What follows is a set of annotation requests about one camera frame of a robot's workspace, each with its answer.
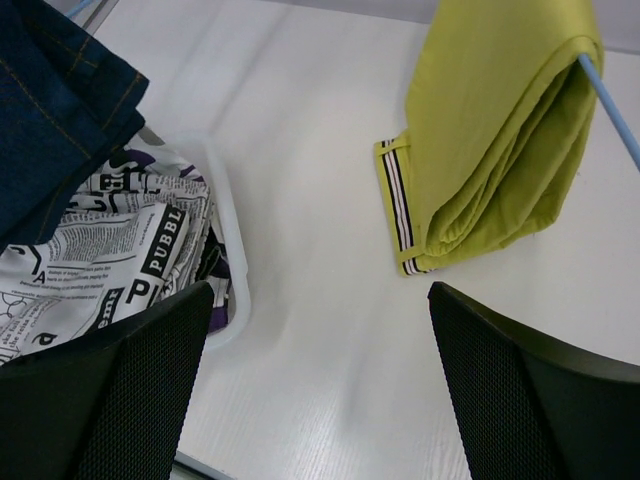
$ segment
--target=pile of clothes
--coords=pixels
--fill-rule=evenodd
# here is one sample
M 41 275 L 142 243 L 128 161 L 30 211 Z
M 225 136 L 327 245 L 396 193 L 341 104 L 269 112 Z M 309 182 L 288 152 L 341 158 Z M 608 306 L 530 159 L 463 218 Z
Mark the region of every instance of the pile of clothes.
M 41 0 L 0 0 L 0 365 L 197 280 L 230 288 L 211 191 L 136 134 L 148 81 Z

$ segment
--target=yellow-green cloth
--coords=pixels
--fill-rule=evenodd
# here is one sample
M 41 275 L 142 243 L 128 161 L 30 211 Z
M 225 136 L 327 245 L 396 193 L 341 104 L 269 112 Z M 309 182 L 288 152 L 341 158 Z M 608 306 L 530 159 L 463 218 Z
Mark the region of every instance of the yellow-green cloth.
M 408 129 L 376 144 L 403 274 L 556 220 L 595 107 L 581 53 L 602 72 L 589 0 L 441 0 L 409 87 Z

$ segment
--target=black and white stripe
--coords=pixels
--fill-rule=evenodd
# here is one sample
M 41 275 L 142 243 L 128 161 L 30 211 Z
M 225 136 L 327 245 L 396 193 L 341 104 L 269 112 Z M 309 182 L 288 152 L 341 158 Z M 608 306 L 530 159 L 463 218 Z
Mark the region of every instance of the black and white stripe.
M 391 141 L 382 142 L 383 147 L 391 145 Z M 400 242 L 400 251 L 405 251 L 414 246 L 413 231 L 411 229 L 411 221 L 409 220 L 409 205 L 404 190 L 404 182 L 400 174 L 398 165 L 398 156 L 395 150 L 385 153 L 382 157 L 384 171 L 391 192 L 391 204 L 393 205 L 393 216 L 395 219 L 396 233 Z M 422 272 L 416 263 L 416 259 L 412 258 L 403 262 L 402 268 L 407 275 L 415 275 Z

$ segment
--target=gray wall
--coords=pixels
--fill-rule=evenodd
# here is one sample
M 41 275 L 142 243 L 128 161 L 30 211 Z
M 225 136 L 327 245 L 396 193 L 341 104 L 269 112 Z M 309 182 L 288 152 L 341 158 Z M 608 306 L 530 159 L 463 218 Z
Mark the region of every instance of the gray wall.
M 438 0 L 271 0 L 428 23 Z M 608 48 L 640 53 L 640 0 L 593 0 Z

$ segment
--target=navy garment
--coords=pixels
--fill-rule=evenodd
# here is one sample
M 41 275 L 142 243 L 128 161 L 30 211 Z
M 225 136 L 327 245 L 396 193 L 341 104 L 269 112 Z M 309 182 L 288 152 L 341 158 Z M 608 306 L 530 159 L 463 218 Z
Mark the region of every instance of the navy garment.
M 0 251 L 48 241 L 142 128 L 148 80 L 41 0 L 0 0 Z

